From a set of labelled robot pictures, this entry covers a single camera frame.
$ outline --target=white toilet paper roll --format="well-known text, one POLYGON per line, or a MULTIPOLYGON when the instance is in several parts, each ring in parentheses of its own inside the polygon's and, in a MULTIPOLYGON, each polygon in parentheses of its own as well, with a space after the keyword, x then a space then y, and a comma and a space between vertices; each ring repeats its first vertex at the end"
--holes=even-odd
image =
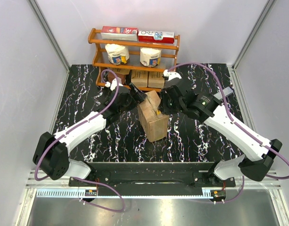
POLYGON ((161 50, 157 48, 140 48, 140 62, 146 67, 155 67, 160 64, 161 50))
POLYGON ((130 58, 129 49, 127 46, 107 44, 106 51, 109 61, 115 65, 119 65, 121 63, 126 64, 127 60, 130 58))

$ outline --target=gray floor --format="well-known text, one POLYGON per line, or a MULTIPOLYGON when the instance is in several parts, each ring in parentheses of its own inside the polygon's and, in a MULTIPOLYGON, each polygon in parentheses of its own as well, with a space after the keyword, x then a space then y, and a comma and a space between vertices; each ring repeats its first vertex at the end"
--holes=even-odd
MULTIPOLYGON (((229 197, 236 191, 228 191, 229 197)), ((118 199, 93 202, 121 208, 118 199)), ((267 191, 248 190, 232 203, 204 204, 192 200, 125 200, 126 211, 113 213, 78 200, 35 198, 29 226, 277 226, 271 197, 267 191)))

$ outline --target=wooden rack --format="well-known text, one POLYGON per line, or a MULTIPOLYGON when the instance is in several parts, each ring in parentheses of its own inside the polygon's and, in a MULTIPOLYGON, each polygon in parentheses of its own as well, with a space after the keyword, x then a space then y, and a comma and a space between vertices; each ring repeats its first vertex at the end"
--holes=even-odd
MULTIPOLYGON (((88 42, 90 44, 95 43, 96 45, 96 53, 93 59, 93 66, 99 67, 99 75, 96 79, 97 86, 105 86, 103 82, 101 82, 100 73, 105 68, 124 68, 131 70, 140 70, 140 71, 149 71, 149 72, 163 72, 165 69, 169 69, 170 67, 177 64, 177 55, 179 51, 180 45, 180 35, 176 35, 174 44, 156 44, 156 43, 145 43, 138 41, 121 41, 121 40, 103 40, 101 38, 101 30, 96 30, 93 28, 88 37, 88 42), (133 47, 147 47, 147 48, 160 48, 160 49, 169 49, 174 50, 175 54, 161 54, 161 62, 156 67, 145 67, 140 63, 140 51, 129 51, 130 59, 128 63, 124 65, 114 65, 109 62, 107 57, 107 51, 101 44, 117 44, 123 46, 133 46, 133 47)), ((143 91, 152 91, 155 90, 160 92, 161 89, 157 88, 149 88, 149 87, 139 87, 140 90, 143 91)))

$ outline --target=black tabletop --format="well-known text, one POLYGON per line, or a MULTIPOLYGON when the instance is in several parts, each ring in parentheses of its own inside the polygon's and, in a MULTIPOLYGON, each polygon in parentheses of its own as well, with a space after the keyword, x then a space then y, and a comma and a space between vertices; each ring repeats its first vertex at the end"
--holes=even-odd
MULTIPOLYGON (((223 88, 232 87, 225 64, 205 64, 211 68, 223 88)), ((92 65, 73 65, 66 84, 54 133, 86 117, 106 100, 109 89, 97 87, 99 69, 92 65)), ((194 90, 215 94, 219 91, 212 75, 189 65, 177 72, 188 78, 194 90)), ((230 111, 242 120, 233 93, 228 97, 230 111)), ((119 121, 81 142, 70 157, 80 161, 220 161, 241 155, 241 151, 221 133, 179 113, 170 115, 167 137, 149 142, 138 119, 137 109, 124 112, 119 121)))

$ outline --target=red box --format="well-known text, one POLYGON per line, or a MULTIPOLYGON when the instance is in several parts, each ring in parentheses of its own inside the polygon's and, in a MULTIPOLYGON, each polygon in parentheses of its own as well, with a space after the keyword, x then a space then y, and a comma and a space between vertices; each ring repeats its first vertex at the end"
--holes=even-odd
POLYGON ((102 39, 137 41, 138 28, 136 27, 109 27, 101 29, 102 39))
POLYGON ((154 43, 174 43, 173 32, 152 32, 152 31, 139 31, 138 40, 143 42, 154 42, 154 43))

